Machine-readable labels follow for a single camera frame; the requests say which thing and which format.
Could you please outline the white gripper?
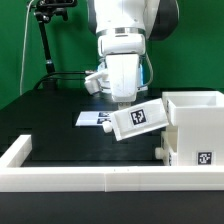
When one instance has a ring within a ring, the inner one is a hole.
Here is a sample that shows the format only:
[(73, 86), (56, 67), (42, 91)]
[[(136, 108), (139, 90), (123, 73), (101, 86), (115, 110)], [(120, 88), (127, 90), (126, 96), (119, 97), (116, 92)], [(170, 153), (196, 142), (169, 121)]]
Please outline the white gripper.
[(108, 55), (106, 57), (111, 95), (119, 102), (118, 110), (130, 107), (136, 100), (139, 56), (137, 54)]

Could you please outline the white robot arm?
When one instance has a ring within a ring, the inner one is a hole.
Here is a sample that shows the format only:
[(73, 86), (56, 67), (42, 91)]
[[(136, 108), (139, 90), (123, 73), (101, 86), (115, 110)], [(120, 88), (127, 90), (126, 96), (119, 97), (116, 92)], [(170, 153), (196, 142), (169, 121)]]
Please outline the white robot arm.
[(173, 33), (177, 0), (87, 0), (89, 29), (97, 37), (99, 66), (85, 81), (89, 93), (104, 92), (120, 109), (131, 106), (150, 84), (141, 75), (147, 41)]

